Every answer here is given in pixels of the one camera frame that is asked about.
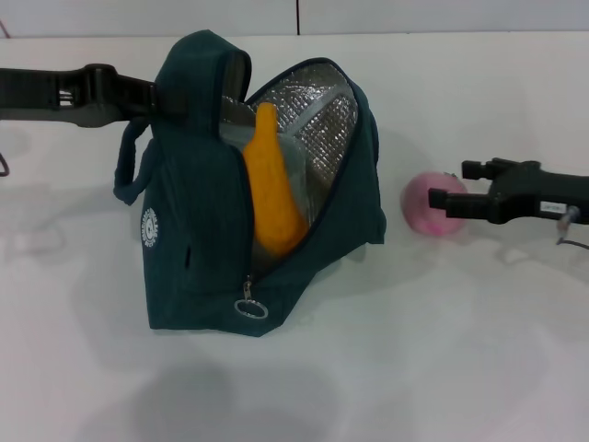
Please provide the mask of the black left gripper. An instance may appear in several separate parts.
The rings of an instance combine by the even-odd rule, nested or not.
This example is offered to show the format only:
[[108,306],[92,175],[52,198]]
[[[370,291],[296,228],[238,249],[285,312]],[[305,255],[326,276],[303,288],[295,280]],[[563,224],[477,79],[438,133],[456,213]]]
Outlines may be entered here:
[[103,127],[124,115],[186,115],[181,88],[159,87],[139,78],[118,76],[105,64],[71,71],[1,70],[3,121],[68,122]]

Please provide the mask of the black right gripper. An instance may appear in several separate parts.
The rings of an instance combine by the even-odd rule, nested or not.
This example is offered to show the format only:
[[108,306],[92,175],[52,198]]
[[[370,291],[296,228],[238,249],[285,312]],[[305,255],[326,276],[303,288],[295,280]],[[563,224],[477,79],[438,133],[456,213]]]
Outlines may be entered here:
[[487,194],[456,193],[431,188],[428,203],[447,218],[487,219],[497,225],[521,217],[557,219],[574,206],[575,222],[588,223],[588,178],[547,172],[537,161],[495,158],[461,163],[465,180],[491,180]]

